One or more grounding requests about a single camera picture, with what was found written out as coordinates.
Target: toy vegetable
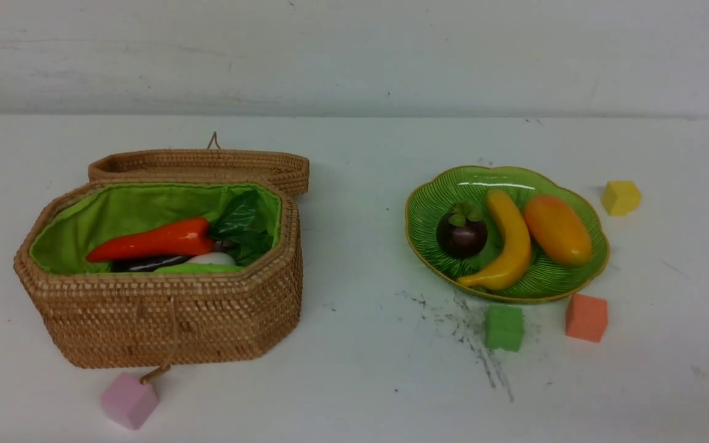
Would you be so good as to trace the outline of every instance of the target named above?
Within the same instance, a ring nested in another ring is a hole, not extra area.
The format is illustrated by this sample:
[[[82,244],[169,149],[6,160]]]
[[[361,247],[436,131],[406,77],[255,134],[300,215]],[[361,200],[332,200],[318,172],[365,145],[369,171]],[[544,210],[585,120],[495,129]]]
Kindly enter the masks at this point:
[[[191,258],[193,257],[189,255],[157,255],[155,257],[118,260],[111,263],[111,272],[152,272],[165,266],[181,265]]]
[[[189,218],[144,233],[110,239],[87,255],[90,263],[118,261],[156,255],[204,255],[212,252],[214,241],[207,236],[209,221]]]
[[[112,272],[138,272],[182,263],[179,260],[211,252],[227,252],[237,264],[248,266],[273,246],[273,235],[254,229],[258,202],[258,191],[245,191],[231,199],[212,224],[203,217],[195,217],[145,233],[120,236],[92,250],[87,261],[113,261]]]
[[[231,255],[226,254],[225,252],[211,252],[205,255],[197,255],[188,260],[188,263],[193,263],[197,265],[234,266],[237,264],[237,261],[234,261],[234,258],[232,258]]]

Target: basket handle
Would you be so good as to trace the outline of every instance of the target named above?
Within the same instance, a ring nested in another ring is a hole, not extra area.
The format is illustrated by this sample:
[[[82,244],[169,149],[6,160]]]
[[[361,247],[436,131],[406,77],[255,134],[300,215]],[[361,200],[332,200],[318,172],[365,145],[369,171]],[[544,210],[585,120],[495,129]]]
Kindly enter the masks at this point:
[[[212,149],[212,143],[215,143],[215,148],[218,149],[223,149],[220,147],[219,144],[217,144],[217,131],[212,132],[212,138],[209,139],[209,143],[207,144],[207,149]]]

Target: plate rim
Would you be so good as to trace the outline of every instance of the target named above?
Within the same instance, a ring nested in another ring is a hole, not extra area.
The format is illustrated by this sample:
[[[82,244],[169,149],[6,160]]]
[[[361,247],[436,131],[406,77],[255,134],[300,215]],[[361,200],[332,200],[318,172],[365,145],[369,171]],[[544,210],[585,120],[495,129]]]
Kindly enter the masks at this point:
[[[488,171],[496,171],[499,169],[520,169],[522,171],[526,171],[530,174],[535,174],[538,177],[541,177],[542,179],[546,180],[547,182],[551,183],[553,186],[562,189],[563,191],[568,191],[568,193],[573,194],[574,196],[579,197],[585,204],[587,204],[591,210],[593,210],[593,213],[596,214],[596,221],[598,222],[598,230],[603,236],[603,242],[606,245],[606,258],[603,260],[603,264],[600,266],[596,272],[593,273],[584,283],[580,284],[577,286],[575,289],[565,292],[563,294],[557,294],[557,295],[551,295],[550,297],[543,297],[543,298],[538,298],[538,299],[523,299],[523,298],[518,298],[518,297],[505,297],[504,295],[497,295],[497,294],[492,294],[490,292],[485,292],[485,291],[475,291],[470,288],[465,288],[464,286],[461,286],[457,281],[453,280],[452,278],[448,277],[447,275],[443,274],[441,270],[436,269],[431,263],[428,262],[428,260],[423,257],[420,252],[417,250],[416,246],[412,242],[412,239],[409,235],[409,205],[410,202],[412,202],[412,199],[414,198],[415,194],[417,194],[417,191],[419,191],[421,188],[424,188],[426,185],[430,185],[433,182],[436,182],[442,175],[448,174],[451,171],[454,171],[456,169],[462,169],[462,168],[479,168],[479,169],[486,169]],[[481,297],[485,299],[492,299],[492,300],[497,300],[501,302],[506,302],[506,303],[524,303],[524,305],[537,305],[538,303],[549,303],[557,300],[562,300],[567,297],[570,297],[571,295],[579,292],[580,290],[586,288],[593,280],[596,279],[600,274],[603,273],[603,270],[606,269],[609,260],[611,259],[611,245],[609,244],[609,238],[607,237],[606,233],[603,232],[603,223],[600,219],[600,215],[598,214],[598,211],[596,210],[593,205],[590,204],[588,199],[583,198],[579,193],[576,193],[576,191],[572,191],[571,189],[568,188],[563,188],[560,185],[557,185],[554,180],[549,179],[549,177],[544,176],[544,174],[539,173],[538,171],[534,171],[532,169],[527,169],[527,168],[522,168],[521,166],[496,166],[496,167],[489,167],[489,166],[482,166],[482,165],[461,165],[461,166],[454,166],[453,168],[450,169],[445,169],[439,174],[436,174],[436,176],[431,179],[429,182],[425,182],[420,186],[417,186],[414,188],[414,190],[409,194],[409,197],[406,198],[406,203],[404,205],[404,235],[406,237],[406,243],[409,244],[409,246],[412,249],[412,252],[414,252],[414,255],[417,256],[417,258],[422,261],[422,263],[428,268],[431,269],[434,274],[440,276],[442,279],[447,281],[447,283],[452,284],[455,286],[456,289],[459,289],[461,291],[467,292],[468,294],[475,295],[476,297]]]

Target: pink cube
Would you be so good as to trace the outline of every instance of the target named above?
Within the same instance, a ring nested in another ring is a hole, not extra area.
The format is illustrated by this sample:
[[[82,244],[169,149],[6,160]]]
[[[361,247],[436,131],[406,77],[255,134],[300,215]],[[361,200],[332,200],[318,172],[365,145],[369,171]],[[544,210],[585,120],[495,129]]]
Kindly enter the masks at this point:
[[[111,420],[135,431],[158,406],[158,395],[152,385],[142,385],[138,378],[123,372],[106,389],[100,401]]]

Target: orange cube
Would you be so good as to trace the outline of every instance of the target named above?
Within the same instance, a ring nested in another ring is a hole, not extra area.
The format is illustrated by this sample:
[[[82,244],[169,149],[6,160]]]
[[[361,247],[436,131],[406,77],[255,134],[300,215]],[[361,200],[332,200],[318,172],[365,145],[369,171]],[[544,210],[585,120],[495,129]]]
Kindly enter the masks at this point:
[[[609,324],[607,302],[589,295],[574,294],[565,313],[568,337],[599,343]]]

